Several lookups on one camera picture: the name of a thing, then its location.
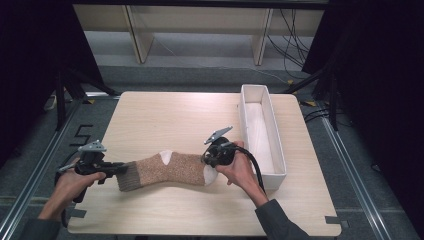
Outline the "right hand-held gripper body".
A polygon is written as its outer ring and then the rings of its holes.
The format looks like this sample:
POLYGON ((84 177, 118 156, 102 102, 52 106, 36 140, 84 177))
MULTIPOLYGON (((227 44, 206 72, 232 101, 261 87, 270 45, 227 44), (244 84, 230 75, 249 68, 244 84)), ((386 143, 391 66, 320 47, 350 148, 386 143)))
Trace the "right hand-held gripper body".
POLYGON ((236 151, 236 145, 230 142, 224 135, 232 129, 232 126, 215 130, 204 144, 207 149, 201 157, 201 161, 215 168, 217 165, 230 165, 236 151))

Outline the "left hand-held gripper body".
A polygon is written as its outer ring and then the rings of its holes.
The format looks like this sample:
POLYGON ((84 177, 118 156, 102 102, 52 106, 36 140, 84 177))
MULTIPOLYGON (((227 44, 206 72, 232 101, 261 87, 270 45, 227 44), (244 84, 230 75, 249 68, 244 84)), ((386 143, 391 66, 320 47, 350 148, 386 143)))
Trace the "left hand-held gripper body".
POLYGON ((74 167, 75 172, 80 175, 105 173, 106 177, 99 181, 99 184, 104 184, 107 178, 112 178, 114 175, 112 163, 103 161, 106 151, 107 149, 99 140, 80 146, 78 148, 80 158, 74 167))

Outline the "white rectangular storage box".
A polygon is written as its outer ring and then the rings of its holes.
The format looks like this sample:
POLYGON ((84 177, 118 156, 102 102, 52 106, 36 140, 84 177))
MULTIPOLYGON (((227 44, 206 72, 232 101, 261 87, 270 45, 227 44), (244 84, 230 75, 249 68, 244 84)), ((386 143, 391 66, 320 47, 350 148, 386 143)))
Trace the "white rectangular storage box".
POLYGON ((278 190, 287 170, 268 88, 243 85, 238 109, 244 146, 258 162, 264 187, 278 190))

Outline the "brown sock with white toe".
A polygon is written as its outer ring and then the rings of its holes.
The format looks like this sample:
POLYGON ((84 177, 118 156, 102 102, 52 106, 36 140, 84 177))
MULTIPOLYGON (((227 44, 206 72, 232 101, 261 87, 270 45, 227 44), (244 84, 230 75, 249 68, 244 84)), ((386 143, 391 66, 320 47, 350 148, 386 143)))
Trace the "brown sock with white toe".
POLYGON ((218 172, 201 161, 198 154, 161 151, 149 158, 126 163, 127 171, 117 174, 119 190, 129 192, 162 182, 207 186, 215 181, 218 172))

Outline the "person's right hand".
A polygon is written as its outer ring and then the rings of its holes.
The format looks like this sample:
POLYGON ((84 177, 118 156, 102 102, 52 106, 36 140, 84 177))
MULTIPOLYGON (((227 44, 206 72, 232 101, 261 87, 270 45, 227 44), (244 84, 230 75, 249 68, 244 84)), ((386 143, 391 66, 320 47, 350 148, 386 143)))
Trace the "person's right hand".
POLYGON ((250 160, 239 150, 235 151, 233 162, 230 165, 217 165, 215 169, 228 179, 228 185, 235 184, 247 194, 260 189, 254 176, 250 160))

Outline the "person's left hand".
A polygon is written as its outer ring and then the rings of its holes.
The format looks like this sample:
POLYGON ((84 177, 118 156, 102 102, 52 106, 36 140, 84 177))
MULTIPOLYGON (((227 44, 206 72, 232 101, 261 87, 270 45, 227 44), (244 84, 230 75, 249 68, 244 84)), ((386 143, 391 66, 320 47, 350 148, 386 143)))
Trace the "person's left hand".
POLYGON ((84 189, 93 185, 95 181, 100 181, 105 178, 106 174, 103 172, 80 175, 76 173, 74 169, 68 169, 59 177, 51 200, 57 207, 67 207, 84 189))

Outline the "black metal stand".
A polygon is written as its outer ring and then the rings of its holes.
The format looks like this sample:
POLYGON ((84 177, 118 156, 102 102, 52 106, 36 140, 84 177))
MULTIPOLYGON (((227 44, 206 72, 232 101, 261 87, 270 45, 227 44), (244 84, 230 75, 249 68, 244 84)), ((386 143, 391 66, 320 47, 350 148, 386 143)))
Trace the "black metal stand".
POLYGON ((108 96, 120 96, 121 93, 106 86, 102 78, 94 79, 81 71, 69 67, 60 68, 55 77, 55 93, 57 100, 57 125, 60 130, 66 122, 65 92, 68 92, 73 100, 83 100, 88 97, 82 88, 82 83, 87 83, 108 96))
POLYGON ((312 97, 315 100, 327 99, 329 102, 329 121, 334 131, 337 126, 337 80, 334 71, 329 67, 324 67, 306 79, 291 85, 284 94, 293 94, 294 92, 306 87, 316 81, 312 97))

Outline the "black curtain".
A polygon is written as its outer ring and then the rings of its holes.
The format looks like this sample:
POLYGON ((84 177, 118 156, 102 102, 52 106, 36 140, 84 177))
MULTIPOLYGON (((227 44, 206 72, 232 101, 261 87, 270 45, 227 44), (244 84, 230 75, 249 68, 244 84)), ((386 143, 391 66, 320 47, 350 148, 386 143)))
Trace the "black curtain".
POLYGON ((324 66, 359 11, 337 87, 375 163, 424 239, 424 0, 326 0, 303 70, 324 66))
POLYGON ((73 4, 0 0, 0 167, 56 87, 81 98, 83 83, 108 90, 73 4))

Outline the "beige wooden shelf unit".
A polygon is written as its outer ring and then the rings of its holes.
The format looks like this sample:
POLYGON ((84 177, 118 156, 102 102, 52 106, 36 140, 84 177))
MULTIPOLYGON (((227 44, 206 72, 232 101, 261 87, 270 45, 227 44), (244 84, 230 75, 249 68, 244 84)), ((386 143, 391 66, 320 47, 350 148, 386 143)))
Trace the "beige wooden shelf unit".
POLYGON ((262 63, 267 35, 313 37, 321 10, 223 7, 83 5, 74 10, 85 31, 127 32, 135 58, 146 61, 157 33, 231 34, 251 37, 253 61, 262 63))

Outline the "metal floor rail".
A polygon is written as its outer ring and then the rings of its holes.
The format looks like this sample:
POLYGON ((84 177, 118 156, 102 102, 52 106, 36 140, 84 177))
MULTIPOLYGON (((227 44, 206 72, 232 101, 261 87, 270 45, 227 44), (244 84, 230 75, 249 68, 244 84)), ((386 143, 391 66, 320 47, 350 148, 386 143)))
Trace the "metal floor rail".
POLYGON ((339 160, 347 174, 351 186, 356 194, 360 206, 369 222, 369 225, 377 240, 392 240, 387 225, 380 214, 374 200, 369 194, 364 181, 362 180, 358 170, 356 169, 347 148, 342 141, 340 134, 333 129, 330 121, 326 118, 322 119, 322 123, 326 132, 336 150, 339 160))
POLYGON ((49 138, 48 145, 44 148, 42 155, 37 158, 36 165, 32 168, 30 175, 25 181, 25 185, 20 193, 13 199, 10 209, 5 218, 0 222, 0 240, 10 240, 22 219, 31 199, 44 177, 49 165, 53 161, 64 135, 68 131, 69 125, 82 104, 81 100, 74 100, 69 110, 65 113, 63 125, 54 131, 49 138))

